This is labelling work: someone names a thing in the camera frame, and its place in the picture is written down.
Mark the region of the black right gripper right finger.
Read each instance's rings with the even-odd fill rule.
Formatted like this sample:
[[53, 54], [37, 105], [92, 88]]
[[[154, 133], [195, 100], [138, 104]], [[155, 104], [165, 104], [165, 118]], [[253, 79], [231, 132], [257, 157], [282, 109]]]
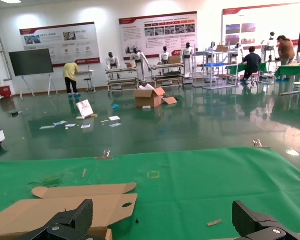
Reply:
[[250, 210], [242, 201], [232, 203], [232, 225], [240, 240], [300, 240], [271, 215]]

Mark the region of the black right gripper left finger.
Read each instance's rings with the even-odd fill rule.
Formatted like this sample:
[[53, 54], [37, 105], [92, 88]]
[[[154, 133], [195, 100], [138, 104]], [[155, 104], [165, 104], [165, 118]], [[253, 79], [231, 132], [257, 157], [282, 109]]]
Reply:
[[85, 199], [74, 210], [57, 213], [44, 226], [17, 237], [18, 240], [99, 240], [90, 235], [93, 201]]

